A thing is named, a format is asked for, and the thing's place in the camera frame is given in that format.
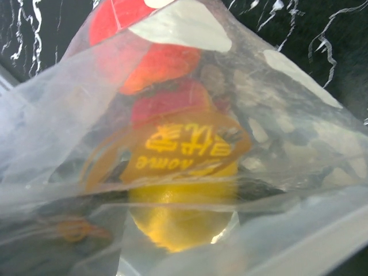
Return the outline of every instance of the black marble countertop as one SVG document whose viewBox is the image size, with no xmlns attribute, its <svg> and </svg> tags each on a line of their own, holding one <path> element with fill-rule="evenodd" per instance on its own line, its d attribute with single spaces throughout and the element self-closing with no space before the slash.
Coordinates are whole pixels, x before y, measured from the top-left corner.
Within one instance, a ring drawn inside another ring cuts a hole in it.
<svg viewBox="0 0 368 276">
<path fill-rule="evenodd" d="M 20 82 L 54 65 L 98 1 L 0 1 L 0 64 Z M 368 124 L 368 0 L 223 2 Z"/>
</svg>

